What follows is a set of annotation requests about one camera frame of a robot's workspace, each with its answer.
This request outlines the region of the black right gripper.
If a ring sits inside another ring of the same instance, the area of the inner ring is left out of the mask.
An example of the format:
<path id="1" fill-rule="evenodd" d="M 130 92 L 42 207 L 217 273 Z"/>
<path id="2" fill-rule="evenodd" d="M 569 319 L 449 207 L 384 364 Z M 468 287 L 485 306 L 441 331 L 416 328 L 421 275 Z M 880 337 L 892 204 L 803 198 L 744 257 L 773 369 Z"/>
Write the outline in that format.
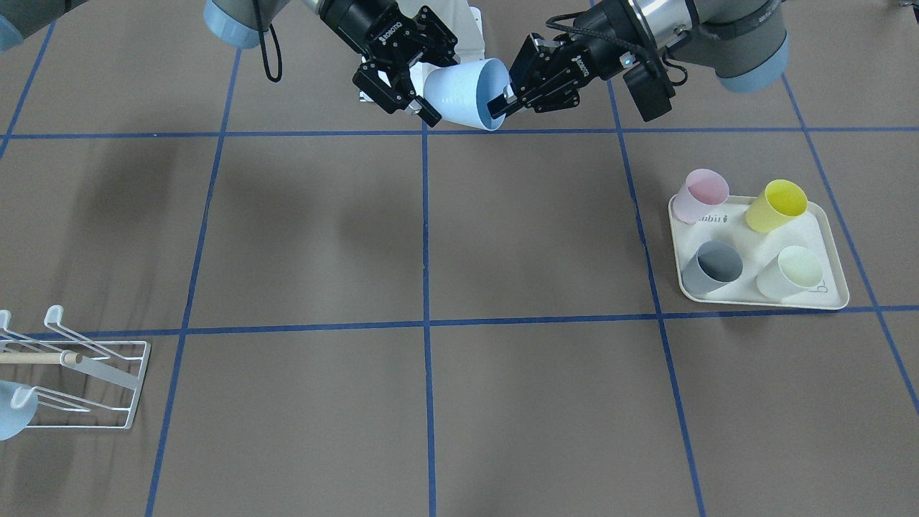
<path id="1" fill-rule="evenodd" d="M 368 60 L 353 82 L 378 107 L 416 115 L 428 127 L 439 124 L 442 115 L 414 84 L 411 66 L 460 62 L 457 37 L 430 6 L 407 17 L 397 1 L 319 1 L 319 19 Z"/>

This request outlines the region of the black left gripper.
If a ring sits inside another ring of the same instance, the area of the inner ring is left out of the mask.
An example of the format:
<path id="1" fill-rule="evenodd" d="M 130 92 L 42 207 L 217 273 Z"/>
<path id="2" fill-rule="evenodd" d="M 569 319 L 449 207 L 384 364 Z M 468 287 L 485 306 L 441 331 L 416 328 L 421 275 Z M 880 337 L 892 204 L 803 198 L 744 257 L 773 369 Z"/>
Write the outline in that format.
<path id="1" fill-rule="evenodd" d="M 586 11 L 547 20 L 558 35 L 529 33 L 510 66 L 510 85 L 487 103 L 492 120 L 521 109 L 577 107 L 578 91 L 595 78 L 608 80 L 639 63 L 654 65 L 652 39 L 628 1 L 600 1 Z"/>

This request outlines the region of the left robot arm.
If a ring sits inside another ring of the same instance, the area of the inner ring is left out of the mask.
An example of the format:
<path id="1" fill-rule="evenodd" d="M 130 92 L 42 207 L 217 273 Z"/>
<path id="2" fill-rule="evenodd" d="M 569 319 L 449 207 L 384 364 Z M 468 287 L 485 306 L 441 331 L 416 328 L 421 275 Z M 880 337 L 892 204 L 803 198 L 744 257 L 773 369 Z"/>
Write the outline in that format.
<path id="1" fill-rule="evenodd" d="M 547 20 L 553 39 L 532 33 L 488 102 L 493 118 L 579 105 L 579 90 L 618 73 L 644 121 L 671 108 L 686 63 L 715 72 L 723 88 L 758 91 L 784 73 L 790 36 L 779 1 L 598 1 Z"/>

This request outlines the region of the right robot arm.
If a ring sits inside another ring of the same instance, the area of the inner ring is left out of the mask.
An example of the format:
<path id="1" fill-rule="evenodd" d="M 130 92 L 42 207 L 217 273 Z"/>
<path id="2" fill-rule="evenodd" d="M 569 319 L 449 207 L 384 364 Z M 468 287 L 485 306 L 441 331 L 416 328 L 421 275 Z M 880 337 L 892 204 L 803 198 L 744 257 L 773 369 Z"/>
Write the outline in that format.
<path id="1" fill-rule="evenodd" d="M 387 113 L 416 115 L 436 126 L 441 113 L 414 85 L 417 63 L 457 63 L 457 36 L 424 4 L 407 16 L 396 1 L 308 1 L 306 6 L 331 32 L 361 56 L 353 84 Z M 285 1 L 205 1 L 202 18 L 210 33 L 241 50 L 259 48 L 266 78 L 279 82 L 283 61 L 273 20 Z"/>

